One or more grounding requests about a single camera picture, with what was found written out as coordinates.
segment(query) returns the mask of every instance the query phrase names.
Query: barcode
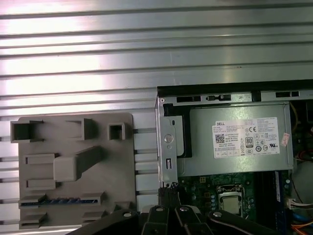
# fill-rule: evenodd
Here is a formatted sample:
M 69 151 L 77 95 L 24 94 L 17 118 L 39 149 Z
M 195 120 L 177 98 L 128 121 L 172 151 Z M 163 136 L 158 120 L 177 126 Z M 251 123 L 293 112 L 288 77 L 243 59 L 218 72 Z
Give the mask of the barcode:
M 216 143 L 225 143 L 225 135 L 224 134 L 215 135 L 215 142 Z

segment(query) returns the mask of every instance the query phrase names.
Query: sticker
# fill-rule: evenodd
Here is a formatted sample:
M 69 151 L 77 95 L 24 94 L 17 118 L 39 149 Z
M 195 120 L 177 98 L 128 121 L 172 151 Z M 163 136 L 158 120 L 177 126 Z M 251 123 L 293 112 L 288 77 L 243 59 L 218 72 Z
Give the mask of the sticker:
M 214 158 L 280 153 L 275 117 L 216 121 L 212 132 Z
M 279 173 L 275 172 L 275 184 L 276 184 L 276 200 L 280 202 L 280 190 L 279 190 Z
M 290 135 L 288 133 L 284 133 L 280 145 L 286 147 L 288 144 L 289 137 L 290 137 Z

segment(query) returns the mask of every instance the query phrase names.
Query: white connector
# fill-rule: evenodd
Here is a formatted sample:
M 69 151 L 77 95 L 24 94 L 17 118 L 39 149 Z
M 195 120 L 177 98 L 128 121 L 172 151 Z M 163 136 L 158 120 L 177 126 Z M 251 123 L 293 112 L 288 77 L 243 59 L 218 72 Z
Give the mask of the white connector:
M 294 207 L 292 205 L 292 202 L 295 202 L 295 199 L 294 198 L 286 198 L 286 207 L 289 209 L 289 210 L 294 210 L 296 209 L 296 207 Z

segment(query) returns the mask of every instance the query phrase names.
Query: black cable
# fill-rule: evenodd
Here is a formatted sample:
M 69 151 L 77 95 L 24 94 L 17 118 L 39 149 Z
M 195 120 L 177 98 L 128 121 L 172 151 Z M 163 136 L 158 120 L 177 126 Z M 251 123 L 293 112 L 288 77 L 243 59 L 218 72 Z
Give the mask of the black cable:
M 298 191 L 297 191 L 297 189 L 296 189 L 296 187 L 295 187 L 294 181 L 293 181 L 293 179 L 292 179 L 292 173 L 290 174 L 290 181 L 292 182 L 293 189 L 294 189 L 295 193 L 297 194 L 297 197 L 298 197 L 299 201 L 303 204 L 303 201 L 302 201 L 302 199 L 300 198 L 300 195 L 299 195 L 299 193 L 298 193 Z

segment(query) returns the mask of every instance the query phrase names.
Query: silver metal wall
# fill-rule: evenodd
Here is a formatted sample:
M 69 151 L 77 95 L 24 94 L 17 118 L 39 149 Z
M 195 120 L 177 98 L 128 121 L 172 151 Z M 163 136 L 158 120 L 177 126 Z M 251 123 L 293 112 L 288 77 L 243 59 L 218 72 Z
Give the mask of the silver metal wall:
M 156 86 L 313 74 L 313 0 L 1 0 L 0 14 L 0 231 L 19 220 L 11 120 L 131 112 L 141 208 L 157 202 Z

